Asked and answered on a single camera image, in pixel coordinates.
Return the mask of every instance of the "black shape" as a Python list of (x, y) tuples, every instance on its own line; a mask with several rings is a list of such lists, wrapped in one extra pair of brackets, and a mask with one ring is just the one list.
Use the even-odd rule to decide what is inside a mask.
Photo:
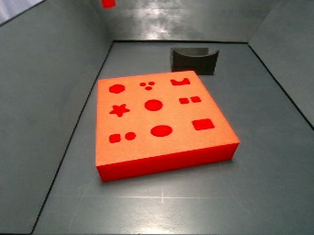
[(173, 72), (193, 70), (198, 75), (214, 75), (220, 50), (209, 54), (208, 48), (173, 48)]

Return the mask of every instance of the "red object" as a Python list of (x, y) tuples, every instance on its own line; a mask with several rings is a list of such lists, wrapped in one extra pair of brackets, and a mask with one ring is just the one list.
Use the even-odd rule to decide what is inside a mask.
[(230, 160), (238, 144), (194, 72), (98, 81), (97, 167), (103, 181)]
[(115, 0), (102, 0), (102, 4), (105, 8), (115, 7)]

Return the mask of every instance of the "gray metal wall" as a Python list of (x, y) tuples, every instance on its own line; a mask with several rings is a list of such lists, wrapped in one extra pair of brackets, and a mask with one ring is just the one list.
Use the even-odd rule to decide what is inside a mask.
[(117, 0), (103, 11), (121, 40), (248, 42), (278, 0)]
[(98, 0), (46, 1), (0, 27), (0, 233), (32, 231), (111, 44)]
[(314, 2), (281, 1), (249, 44), (314, 125)]

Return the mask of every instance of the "star-shaped hole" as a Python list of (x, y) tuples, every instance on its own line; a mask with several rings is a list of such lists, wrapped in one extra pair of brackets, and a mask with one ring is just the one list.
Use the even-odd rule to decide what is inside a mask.
[(122, 117), (125, 113), (130, 112), (130, 109), (127, 109), (126, 106), (126, 104), (121, 106), (113, 106), (113, 111), (110, 114), (117, 114), (118, 117)]

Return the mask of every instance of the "orange block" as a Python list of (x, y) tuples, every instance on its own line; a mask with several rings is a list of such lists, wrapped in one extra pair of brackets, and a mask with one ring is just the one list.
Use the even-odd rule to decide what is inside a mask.
[(103, 181), (230, 160), (238, 144), (194, 72), (98, 81), (97, 167)]

